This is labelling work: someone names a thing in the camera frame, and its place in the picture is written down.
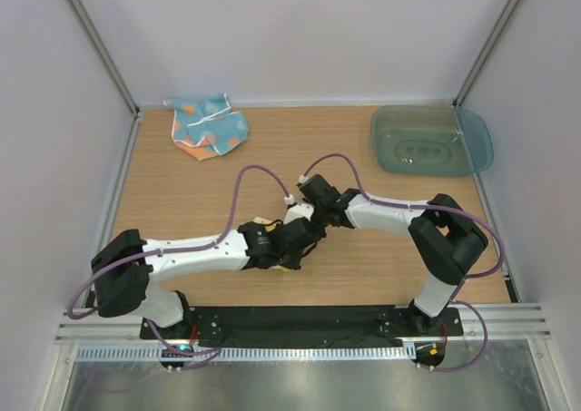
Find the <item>metal floor plate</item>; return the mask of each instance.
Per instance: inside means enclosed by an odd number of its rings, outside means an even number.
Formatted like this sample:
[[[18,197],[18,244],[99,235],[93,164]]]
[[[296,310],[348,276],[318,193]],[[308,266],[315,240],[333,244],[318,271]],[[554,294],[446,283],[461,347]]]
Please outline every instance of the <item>metal floor plate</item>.
[[[445,366],[480,343],[449,342]],[[120,394],[105,389],[122,389]],[[75,363],[65,411],[547,411],[525,340],[491,342],[470,370],[429,373],[409,361],[218,363],[167,375],[159,363]]]

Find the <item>teal plastic tray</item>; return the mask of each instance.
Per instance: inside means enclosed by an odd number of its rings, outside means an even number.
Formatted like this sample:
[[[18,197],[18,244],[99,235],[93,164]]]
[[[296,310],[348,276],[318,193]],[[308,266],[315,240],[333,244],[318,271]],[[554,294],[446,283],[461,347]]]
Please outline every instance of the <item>teal plastic tray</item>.
[[[463,176],[494,158],[482,118],[452,107],[381,107],[371,118],[371,142],[381,167],[399,173]]]

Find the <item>wooden table surface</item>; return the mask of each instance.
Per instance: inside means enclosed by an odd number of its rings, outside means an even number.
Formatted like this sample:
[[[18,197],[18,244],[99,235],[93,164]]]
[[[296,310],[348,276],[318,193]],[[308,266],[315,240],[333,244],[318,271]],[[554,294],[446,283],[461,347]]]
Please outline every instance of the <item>wooden table surface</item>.
[[[144,114],[113,234],[137,228],[143,238],[186,239],[222,232],[238,171],[263,164],[295,187],[299,174],[318,157],[343,152],[357,165],[372,194],[405,200],[451,195],[464,210],[483,216],[471,177],[437,178],[387,173],[373,156],[369,126],[377,107],[292,107],[243,109],[250,139],[231,153],[196,161],[172,144],[173,111]],[[340,191],[357,187],[340,159],[320,164]],[[256,216],[283,218],[280,187],[266,173],[248,171],[242,181],[234,225]],[[488,246],[472,271],[497,260]],[[302,270],[215,271],[165,281],[192,305],[367,305],[407,304],[428,272],[411,239],[378,230],[329,229],[302,263]],[[503,277],[472,280],[458,298],[476,303],[509,302]]]

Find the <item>white cable tray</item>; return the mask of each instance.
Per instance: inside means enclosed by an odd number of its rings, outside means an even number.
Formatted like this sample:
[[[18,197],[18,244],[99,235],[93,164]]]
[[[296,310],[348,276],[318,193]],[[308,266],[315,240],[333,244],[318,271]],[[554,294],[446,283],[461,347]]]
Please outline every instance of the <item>white cable tray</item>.
[[[205,350],[203,347],[194,351]],[[161,345],[83,345],[78,349],[76,362],[117,361],[202,361],[208,356],[179,357],[170,354]],[[291,362],[291,361],[358,361],[383,359],[414,359],[413,343],[404,347],[373,347],[358,349],[242,349],[226,347],[215,362]]]

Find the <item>white wall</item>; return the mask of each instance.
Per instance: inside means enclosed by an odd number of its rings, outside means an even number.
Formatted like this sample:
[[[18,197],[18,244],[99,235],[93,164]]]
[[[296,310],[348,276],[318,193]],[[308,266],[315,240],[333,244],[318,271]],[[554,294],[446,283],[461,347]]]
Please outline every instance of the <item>white wall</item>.
[[[579,17],[579,0],[526,0],[466,105],[494,141],[484,182],[518,289],[542,304],[573,386],[581,378]],[[581,409],[578,389],[571,393]]]
[[[0,406],[32,410],[131,116],[64,0],[0,0]]]
[[[139,104],[447,100],[506,0],[84,0]]]

